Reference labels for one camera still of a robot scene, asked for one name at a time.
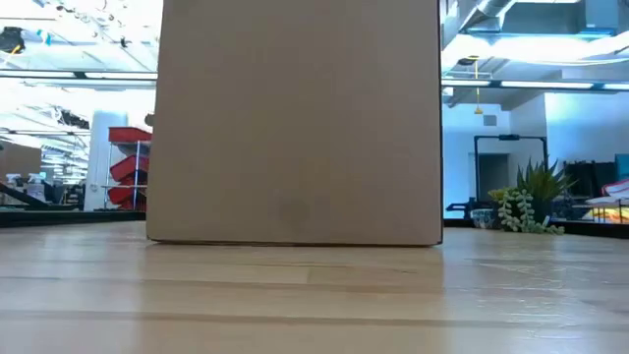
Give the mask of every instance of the trailing succulent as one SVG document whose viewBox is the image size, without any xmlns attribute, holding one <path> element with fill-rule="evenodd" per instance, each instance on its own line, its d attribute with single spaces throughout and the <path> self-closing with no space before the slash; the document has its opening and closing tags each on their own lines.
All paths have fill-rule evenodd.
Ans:
<svg viewBox="0 0 629 354">
<path fill-rule="evenodd" d="M 535 222 L 535 211 L 531 202 L 533 196 L 527 190 L 508 190 L 499 201 L 498 217 L 507 231 L 527 233 L 550 233 L 561 235 L 565 232 L 563 227 L 545 226 Z"/>
</svg>

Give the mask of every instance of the white pillar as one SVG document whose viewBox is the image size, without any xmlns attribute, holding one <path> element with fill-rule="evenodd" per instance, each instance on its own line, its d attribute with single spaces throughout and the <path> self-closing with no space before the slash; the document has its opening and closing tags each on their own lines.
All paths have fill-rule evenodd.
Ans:
<svg viewBox="0 0 629 354">
<path fill-rule="evenodd" d="M 91 121 L 91 140 L 89 142 L 89 164 L 86 180 L 85 211 L 104 208 L 105 189 L 109 174 L 109 163 L 114 164 L 124 158 L 117 149 L 111 149 L 109 161 L 109 127 L 126 127 L 128 125 L 126 112 L 97 110 Z"/>
</svg>

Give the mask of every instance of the cardboard box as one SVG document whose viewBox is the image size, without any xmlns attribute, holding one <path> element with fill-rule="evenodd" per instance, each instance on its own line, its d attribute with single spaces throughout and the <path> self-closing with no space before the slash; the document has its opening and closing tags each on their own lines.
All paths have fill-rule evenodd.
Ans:
<svg viewBox="0 0 629 354">
<path fill-rule="evenodd" d="M 436 1 L 166 0 L 158 241 L 441 241 Z"/>
</svg>

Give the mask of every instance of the ceiling duct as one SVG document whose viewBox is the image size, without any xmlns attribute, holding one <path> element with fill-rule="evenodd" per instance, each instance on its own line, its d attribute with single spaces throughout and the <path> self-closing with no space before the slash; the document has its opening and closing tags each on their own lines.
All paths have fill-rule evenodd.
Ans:
<svg viewBox="0 0 629 354">
<path fill-rule="evenodd" d="M 465 20 L 459 32 L 501 31 L 504 15 L 518 0 L 482 0 Z"/>
</svg>

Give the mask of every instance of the potted plant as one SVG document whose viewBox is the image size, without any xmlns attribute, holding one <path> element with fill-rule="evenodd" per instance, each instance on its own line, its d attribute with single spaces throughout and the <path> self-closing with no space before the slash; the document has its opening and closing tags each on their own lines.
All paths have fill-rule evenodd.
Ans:
<svg viewBox="0 0 629 354">
<path fill-rule="evenodd" d="M 552 213 L 552 201 L 575 184 L 563 170 L 556 171 L 558 161 L 550 168 L 541 163 L 535 166 L 529 159 L 526 171 L 518 167 L 518 190 L 528 191 L 533 197 L 535 222 L 543 222 Z"/>
</svg>

